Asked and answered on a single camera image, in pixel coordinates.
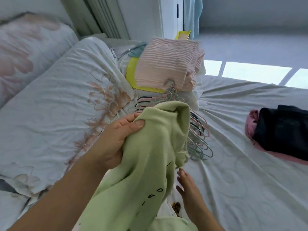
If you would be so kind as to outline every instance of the light green sweatshirt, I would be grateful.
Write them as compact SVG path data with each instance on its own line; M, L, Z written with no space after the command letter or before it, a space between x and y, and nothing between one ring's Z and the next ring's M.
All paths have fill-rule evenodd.
M175 169L188 159L189 106L160 103L138 119L145 125L127 137L121 164L102 180L82 214L82 231L192 230L178 217L155 219L171 192Z

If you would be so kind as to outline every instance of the folded black clothes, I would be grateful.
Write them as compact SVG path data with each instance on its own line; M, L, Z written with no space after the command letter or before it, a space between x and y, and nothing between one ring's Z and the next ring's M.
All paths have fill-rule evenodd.
M266 151L308 160L308 111L286 105L262 108L252 139Z

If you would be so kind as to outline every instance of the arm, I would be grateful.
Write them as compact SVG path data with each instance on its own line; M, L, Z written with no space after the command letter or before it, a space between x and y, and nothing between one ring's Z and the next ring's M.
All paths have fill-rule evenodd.
M225 231L207 208L192 177L181 168L177 174L177 180L184 190L179 186L176 186L176 189L183 198L184 207L189 219L197 226L198 230Z
M109 124L64 178L35 203L8 231L71 231L108 169L120 164L125 138L144 120L132 114Z

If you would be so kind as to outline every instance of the hand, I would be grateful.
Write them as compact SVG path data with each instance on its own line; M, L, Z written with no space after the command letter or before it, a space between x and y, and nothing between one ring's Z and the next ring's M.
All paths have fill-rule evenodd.
M199 224L204 220L205 215L209 212L203 201L202 195L195 185L192 177L183 169L177 172L177 180L180 186L176 186L177 191L181 194L184 202L184 207L189 219L195 224Z
M134 113L115 120L106 126L89 150L99 167L113 169L121 163L123 156L122 145L125 138L144 126L144 120L133 122L139 115Z

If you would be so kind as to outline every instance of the fingernail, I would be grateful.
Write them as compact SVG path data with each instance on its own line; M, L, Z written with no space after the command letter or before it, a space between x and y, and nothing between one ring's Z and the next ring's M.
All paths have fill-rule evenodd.
M145 121L144 120L138 120L138 121L136 121L136 124L137 124L137 126L141 127L141 126L144 126Z

